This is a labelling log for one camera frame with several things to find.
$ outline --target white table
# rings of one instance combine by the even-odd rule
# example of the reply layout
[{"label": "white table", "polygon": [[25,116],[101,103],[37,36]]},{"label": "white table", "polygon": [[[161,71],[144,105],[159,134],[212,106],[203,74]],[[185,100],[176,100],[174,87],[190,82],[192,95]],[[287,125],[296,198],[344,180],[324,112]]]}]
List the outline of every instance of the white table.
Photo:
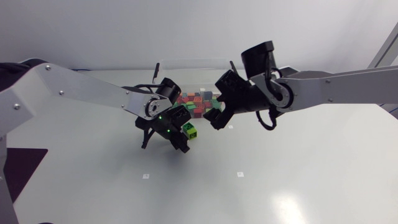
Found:
[{"label": "white table", "polygon": [[[153,71],[88,74],[123,86]],[[20,223],[398,223],[398,121],[376,105],[291,112],[274,131],[254,113],[220,131],[193,119],[186,154],[158,134],[141,149],[135,119],[54,97],[9,133],[8,147],[49,149],[14,204]]]}]

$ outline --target red cube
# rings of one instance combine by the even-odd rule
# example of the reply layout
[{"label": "red cube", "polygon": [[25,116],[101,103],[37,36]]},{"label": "red cube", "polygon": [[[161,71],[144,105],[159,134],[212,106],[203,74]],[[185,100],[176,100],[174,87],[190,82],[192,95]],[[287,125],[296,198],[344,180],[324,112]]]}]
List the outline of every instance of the red cube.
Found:
[{"label": "red cube", "polygon": [[177,98],[177,103],[181,104],[182,102],[183,102],[183,101],[182,101],[182,97],[179,96],[179,97]]},{"label": "red cube", "polygon": [[201,109],[193,109],[193,117],[194,118],[201,118]]},{"label": "red cube", "polygon": [[201,109],[201,112],[205,112],[205,105],[203,103],[197,105],[197,109]]},{"label": "red cube", "polygon": [[211,108],[211,103],[210,102],[205,102],[205,108]]}]

